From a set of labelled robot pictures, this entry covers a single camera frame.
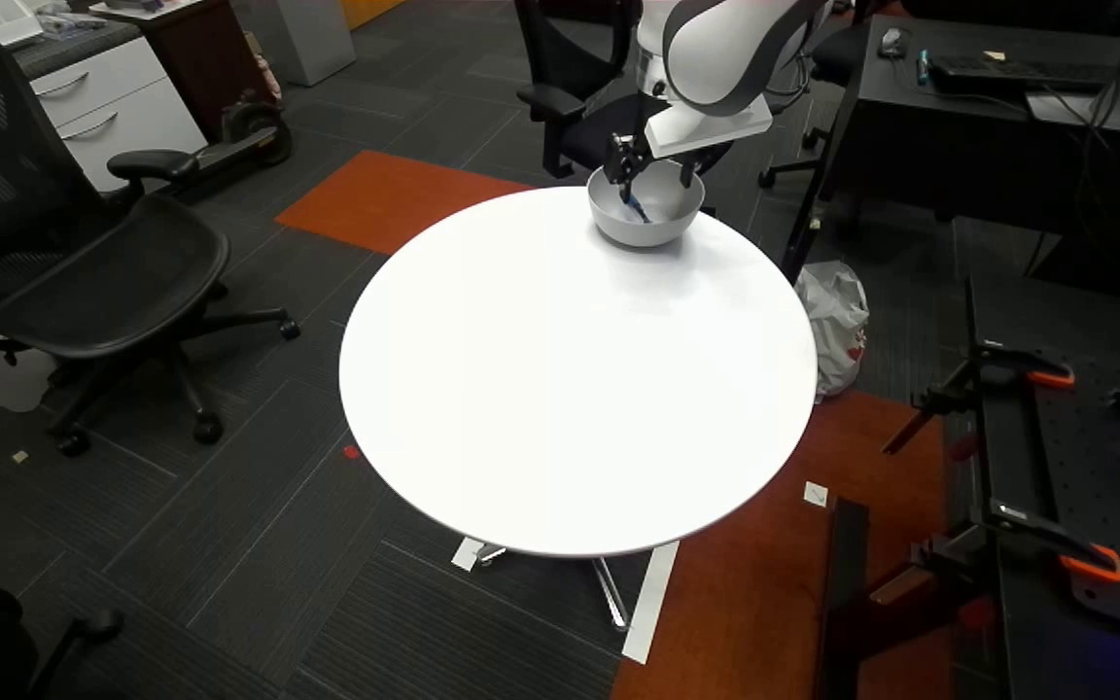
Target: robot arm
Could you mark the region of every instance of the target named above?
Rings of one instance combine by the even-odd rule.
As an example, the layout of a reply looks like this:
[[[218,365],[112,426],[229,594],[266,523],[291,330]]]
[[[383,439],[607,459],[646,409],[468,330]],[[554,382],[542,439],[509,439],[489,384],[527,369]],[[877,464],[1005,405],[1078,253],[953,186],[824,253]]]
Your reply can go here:
[[[769,129],[767,82],[829,0],[643,0],[646,95],[671,103],[646,126],[651,151],[677,156]]]

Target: white round table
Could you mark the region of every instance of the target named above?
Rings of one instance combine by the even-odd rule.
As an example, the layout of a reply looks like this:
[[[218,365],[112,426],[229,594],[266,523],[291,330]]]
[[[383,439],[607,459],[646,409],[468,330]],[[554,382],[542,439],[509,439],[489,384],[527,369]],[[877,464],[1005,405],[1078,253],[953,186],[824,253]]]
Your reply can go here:
[[[655,253],[585,186],[459,210],[361,293],[339,353],[352,433],[440,527],[538,555],[681,542],[799,449],[818,349],[787,275],[700,216]]]

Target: orange carpet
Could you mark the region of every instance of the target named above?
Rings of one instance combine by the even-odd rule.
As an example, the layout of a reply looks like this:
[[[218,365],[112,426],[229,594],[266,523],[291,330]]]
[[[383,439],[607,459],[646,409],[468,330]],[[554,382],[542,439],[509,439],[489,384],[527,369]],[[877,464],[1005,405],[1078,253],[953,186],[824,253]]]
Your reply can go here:
[[[869,581],[947,527],[947,455],[939,426],[897,459],[884,442],[908,405],[852,393],[818,409],[790,466],[725,527],[681,545],[651,665],[628,663],[615,700],[808,700],[818,680],[824,562],[833,510],[800,501],[804,484],[873,510]],[[865,700],[947,700],[949,639],[930,636],[877,658]]]
[[[278,223],[357,249],[397,253],[431,223],[509,190],[520,190],[520,184],[389,151],[357,151],[314,190],[296,199]]]

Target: chair wheel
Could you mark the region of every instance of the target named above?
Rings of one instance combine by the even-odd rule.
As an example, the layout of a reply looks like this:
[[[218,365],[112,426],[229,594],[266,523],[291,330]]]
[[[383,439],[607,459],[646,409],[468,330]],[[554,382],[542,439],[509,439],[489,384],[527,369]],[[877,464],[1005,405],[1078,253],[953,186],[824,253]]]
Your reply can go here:
[[[90,452],[90,433],[61,433],[60,435],[61,455],[85,455]]]
[[[296,344],[296,339],[301,339],[301,323],[296,323],[296,319],[286,319],[286,323],[282,323],[282,339],[286,339],[286,344]]]
[[[98,614],[90,614],[90,620],[79,620],[74,627],[79,627],[82,639],[104,642],[104,639],[112,639],[112,636],[126,630],[126,614],[112,610],[112,607],[104,607],[104,610],[98,610]]]
[[[222,420],[218,415],[199,415],[199,426],[194,426],[194,439],[199,442],[218,442],[222,439]]]

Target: chair armrest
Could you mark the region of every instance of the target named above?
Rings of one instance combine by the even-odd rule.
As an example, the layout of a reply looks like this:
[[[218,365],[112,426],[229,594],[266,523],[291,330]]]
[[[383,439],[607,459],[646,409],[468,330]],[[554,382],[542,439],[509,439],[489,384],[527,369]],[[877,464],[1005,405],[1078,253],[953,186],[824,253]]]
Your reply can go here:
[[[519,98],[542,116],[542,120],[577,120],[589,113],[589,103],[571,98],[560,85],[532,82],[528,89],[519,89]]]
[[[186,151],[121,151],[104,164],[112,177],[138,184],[138,178],[186,178],[199,170],[199,156]]]

